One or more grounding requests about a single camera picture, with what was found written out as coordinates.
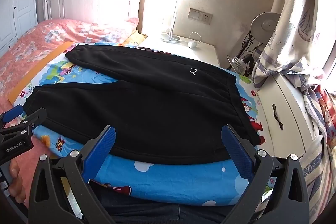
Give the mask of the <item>person's left hand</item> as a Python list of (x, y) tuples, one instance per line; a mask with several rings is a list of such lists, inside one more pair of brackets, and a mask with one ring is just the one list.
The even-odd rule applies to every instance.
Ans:
[(26, 191), (23, 186), (23, 179), (20, 174), (20, 168), (16, 160), (11, 160), (9, 165), (12, 183), (9, 186), (9, 193), (15, 198), (17, 203), (23, 203), (26, 199)]

